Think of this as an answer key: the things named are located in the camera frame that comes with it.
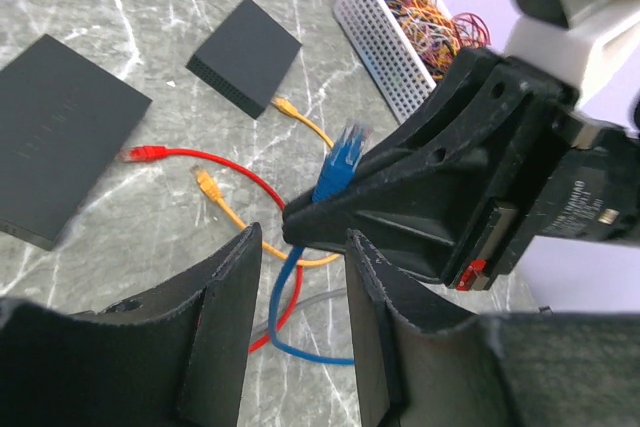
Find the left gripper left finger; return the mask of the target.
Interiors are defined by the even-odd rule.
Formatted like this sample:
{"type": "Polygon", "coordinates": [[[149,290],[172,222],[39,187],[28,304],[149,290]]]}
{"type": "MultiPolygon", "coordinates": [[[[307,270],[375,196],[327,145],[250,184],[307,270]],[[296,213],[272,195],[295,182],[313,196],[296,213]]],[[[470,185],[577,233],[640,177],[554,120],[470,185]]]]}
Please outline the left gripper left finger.
{"type": "Polygon", "coordinates": [[[1,301],[5,426],[233,426],[262,260],[252,224],[101,312],[1,301]]]}

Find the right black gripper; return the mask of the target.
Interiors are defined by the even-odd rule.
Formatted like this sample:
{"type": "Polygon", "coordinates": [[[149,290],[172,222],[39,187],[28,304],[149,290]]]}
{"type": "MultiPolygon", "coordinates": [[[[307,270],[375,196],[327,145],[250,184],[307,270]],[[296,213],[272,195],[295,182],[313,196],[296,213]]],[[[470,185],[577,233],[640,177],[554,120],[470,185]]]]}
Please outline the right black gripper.
{"type": "Polygon", "coordinates": [[[485,290],[537,236],[637,246],[639,142],[576,110],[576,91],[465,48],[346,190],[283,213],[286,242],[344,253],[357,230],[424,282],[485,290]]]}

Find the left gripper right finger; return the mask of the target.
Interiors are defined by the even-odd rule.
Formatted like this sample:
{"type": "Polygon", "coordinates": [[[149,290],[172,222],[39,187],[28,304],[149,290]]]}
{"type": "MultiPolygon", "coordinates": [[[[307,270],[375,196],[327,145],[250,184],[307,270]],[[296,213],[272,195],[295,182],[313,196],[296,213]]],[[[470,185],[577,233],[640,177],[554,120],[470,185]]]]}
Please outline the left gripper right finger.
{"type": "Polygon", "coordinates": [[[637,315],[476,314],[356,230],[345,266],[363,425],[638,424],[637,315]]]}

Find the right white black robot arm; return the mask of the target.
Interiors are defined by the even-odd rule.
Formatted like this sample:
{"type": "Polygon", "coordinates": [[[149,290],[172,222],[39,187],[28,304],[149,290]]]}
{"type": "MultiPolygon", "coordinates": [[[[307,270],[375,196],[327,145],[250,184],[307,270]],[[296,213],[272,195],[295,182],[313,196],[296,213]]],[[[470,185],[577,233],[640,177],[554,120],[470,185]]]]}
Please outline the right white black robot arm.
{"type": "Polygon", "coordinates": [[[291,201],[283,236],[343,252],[364,234],[394,265],[487,290],[537,236],[637,246],[639,141],[583,114],[639,43],[639,0],[514,0],[502,53],[466,48],[342,192],[291,201]]]}

